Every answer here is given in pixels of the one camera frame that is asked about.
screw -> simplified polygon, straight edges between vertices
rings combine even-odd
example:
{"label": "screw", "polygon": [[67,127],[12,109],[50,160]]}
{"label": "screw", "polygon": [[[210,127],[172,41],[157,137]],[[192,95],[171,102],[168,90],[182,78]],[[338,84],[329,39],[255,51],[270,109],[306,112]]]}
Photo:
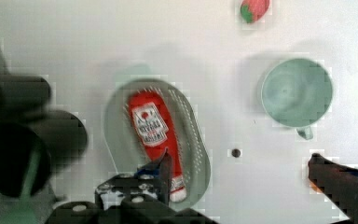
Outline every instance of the screw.
{"label": "screw", "polygon": [[150,188],[153,188],[153,185],[151,184],[142,184],[139,186],[139,189],[141,190],[146,190],[146,189],[150,189]]}
{"label": "screw", "polygon": [[100,187],[98,187],[98,190],[100,190],[101,192],[107,192],[108,190],[110,190],[113,186],[106,183],[101,185]]}
{"label": "screw", "polygon": [[131,178],[132,175],[130,175],[130,174],[121,174],[121,175],[119,175],[119,177],[127,179],[127,178]]}
{"label": "screw", "polygon": [[142,196],[137,196],[137,197],[133,198],[131,201],[132,201],[133,203],[142,203],[144,200],[145,200],[144,197],[142,197]]}
{"label": "screw", "polygon": [[139,178],[140,179],[154,179],[154,177],[152,175],[140,175]]}

black cylinder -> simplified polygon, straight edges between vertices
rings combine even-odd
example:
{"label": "black cylinder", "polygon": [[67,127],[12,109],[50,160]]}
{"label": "black cylinder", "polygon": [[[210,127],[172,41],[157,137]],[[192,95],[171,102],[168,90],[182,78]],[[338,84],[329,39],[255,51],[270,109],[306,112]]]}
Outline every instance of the black cylinder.
{"label": "black cylinder", "polygon": [[19,197],[35,142],[42,146],[32,194],[42,189],[50,176],[50,156],[46,144],[28,127],[0,123],[0,193]]}
{"label": "black cylinder", "polygon": [[88,136],[83,123],[65,111],[48,112],[44,119],[28,123],[0,122],[0,192],[19,197],[33,142],[40,141],[42,157],[32,194],[42,189],[50,175],[80,159]]}
{"label": "black cylinder", "polygon": [[51,88],[42,77],[0,75],[0,120],[18,118],[50,97]]}

white surface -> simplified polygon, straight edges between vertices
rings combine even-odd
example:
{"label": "white surface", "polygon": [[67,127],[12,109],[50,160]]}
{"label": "white surface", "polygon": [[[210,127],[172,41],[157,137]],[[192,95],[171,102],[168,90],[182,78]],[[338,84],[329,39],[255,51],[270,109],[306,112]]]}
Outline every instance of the white surface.
{"label": "white surface", "polygon": [[[84,160],[53,180],[69,200],[93,201],[115,174],[102,136],[119,68],[146,62],[189,96],[213,163],[197,208],[220,223],[330,223],[342,214],[307,185],[314,151],[358,167],[358,2],[273,0],[252,26],[240,1],[0,0],[0,44],[11,72],[46,75],[53,108],[76,113],[90,134]],[[269,119],[260,80],[288,57],[331,74],[332,107],[305,141]],[[234,159],[237,147],[242,156]]]}

mug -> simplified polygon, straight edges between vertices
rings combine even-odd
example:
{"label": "mug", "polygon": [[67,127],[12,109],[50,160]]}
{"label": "mug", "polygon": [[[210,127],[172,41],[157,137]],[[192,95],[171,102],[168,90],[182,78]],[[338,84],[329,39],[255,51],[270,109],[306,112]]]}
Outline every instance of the mug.
{"label": "mug", "polygon": [[280,124],[296,128],[310,140],[310,125],[328,110],[333,85],[328,73],[308,59],[292,59],[278,64],[267,75],[261,92],[266,112]]}

hole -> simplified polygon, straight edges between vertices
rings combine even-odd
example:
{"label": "hole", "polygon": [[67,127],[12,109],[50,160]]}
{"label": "hole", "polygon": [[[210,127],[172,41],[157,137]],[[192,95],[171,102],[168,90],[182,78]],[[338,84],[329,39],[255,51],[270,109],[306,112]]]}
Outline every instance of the hole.
{"label": "hole", "polygon": [[87,206],[84,204],[78,204],[75,207],[72,208],[72,210],[74,210],[74,212],[82,212],[84,210],[87,209]]}
{"label": "hole", "polygon": [[237,148],[232,149],[231,155],[235,158],[238,158],[241,156],[241,151]]}

